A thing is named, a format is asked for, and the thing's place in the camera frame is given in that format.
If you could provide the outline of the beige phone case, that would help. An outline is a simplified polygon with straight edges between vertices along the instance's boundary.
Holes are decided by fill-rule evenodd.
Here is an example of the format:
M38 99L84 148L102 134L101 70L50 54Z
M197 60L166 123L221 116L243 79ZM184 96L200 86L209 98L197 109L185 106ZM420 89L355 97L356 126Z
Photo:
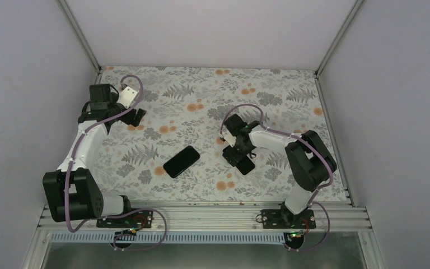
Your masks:
M251 171L253 171L256 166L255 163L251 161L248 156L245 156L241 159L236 165L236 169L240 172L241 175L248 175Z

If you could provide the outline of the black smartphone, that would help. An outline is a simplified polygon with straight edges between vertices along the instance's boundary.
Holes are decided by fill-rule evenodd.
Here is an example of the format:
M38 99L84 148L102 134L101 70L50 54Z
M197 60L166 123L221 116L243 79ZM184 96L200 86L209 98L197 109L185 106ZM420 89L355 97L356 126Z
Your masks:
M171 178L176 178L199 159L200 153L193 146L187 146L165 162L162 167Z

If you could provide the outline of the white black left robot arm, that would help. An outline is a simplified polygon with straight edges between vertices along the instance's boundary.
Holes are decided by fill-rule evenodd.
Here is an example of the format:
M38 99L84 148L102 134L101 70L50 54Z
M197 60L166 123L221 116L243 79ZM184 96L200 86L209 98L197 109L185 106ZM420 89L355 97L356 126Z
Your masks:
M136 126L145 110L135 109L141 92L125 85L121 92L111 84L89 87L90 99L78 117L78 130L72 147L56 171L43 176L43 187L55 222L96 219L111 215L120 227L133 221L126 196L104 195L92 168L111 126L121 121Z

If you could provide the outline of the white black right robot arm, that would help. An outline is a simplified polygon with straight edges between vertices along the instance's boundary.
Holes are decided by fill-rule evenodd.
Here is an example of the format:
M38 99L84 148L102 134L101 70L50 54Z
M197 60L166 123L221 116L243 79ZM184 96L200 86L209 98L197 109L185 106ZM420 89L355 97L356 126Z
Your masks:
M268 149L285 156L288 160L294 186L281 204L281 221L287 228L295 228L305 219L304 213L314 199L322 183L331 179L337 164L325 144L314 131L304 134L286 134L263 126L255 120L246 123L237 114L223 120L227 131L221 137L228 142L223 158L242 174L255 168L250 160L257 148Z

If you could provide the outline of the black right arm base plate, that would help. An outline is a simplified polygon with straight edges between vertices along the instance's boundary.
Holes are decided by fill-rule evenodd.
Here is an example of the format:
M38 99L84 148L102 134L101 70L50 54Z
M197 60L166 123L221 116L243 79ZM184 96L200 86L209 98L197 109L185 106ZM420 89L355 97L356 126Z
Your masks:
M264 229L315 229L316 221L313 210L305 209L294 215L289 210L264 209L255 216Z

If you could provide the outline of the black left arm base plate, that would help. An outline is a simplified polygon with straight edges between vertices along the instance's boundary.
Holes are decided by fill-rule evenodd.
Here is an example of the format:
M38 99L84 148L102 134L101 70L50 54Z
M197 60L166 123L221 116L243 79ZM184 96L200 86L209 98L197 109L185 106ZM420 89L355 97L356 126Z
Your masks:
M141 229L151 228L153 211L144 210L119 219L99 219L98 228Z

